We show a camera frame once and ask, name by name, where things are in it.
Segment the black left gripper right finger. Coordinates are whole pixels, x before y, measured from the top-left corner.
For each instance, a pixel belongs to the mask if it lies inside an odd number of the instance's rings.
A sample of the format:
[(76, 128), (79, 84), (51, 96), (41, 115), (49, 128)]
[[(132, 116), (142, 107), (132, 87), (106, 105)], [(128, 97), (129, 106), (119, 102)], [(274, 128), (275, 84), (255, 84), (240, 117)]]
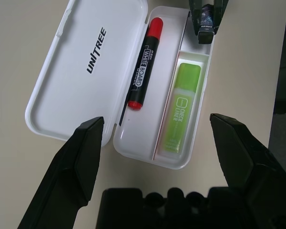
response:
[(211, 114), (218, 160), (257, 229), (286, 229), (286, 171), (245, 124)]

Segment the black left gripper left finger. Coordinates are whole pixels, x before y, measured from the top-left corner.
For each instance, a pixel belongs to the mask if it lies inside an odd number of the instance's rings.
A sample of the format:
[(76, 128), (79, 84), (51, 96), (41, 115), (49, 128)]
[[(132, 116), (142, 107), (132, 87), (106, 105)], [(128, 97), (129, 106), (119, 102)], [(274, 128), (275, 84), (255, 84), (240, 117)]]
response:
[(77, 127), (50, 163), (20, 229), (71, 229), (92, 198), (100, 163), (104, 118)]

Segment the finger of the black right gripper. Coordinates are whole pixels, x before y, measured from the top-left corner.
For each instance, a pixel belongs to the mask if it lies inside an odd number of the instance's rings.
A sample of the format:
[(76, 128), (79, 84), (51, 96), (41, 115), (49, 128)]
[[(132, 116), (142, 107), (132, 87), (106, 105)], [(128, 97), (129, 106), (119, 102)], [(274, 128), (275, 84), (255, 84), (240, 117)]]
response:
[(215, 34), (218, 32), (228, 2), (229, 0), (214, 0), (213, 24)]
[(194, 32), (195, 32), (195, 35), (197, 36), (199, 32), (200, 23), (201, 23), (202, 0), (189, 0), (189, 7), (190, 7), (190, 12), (191, 12)]

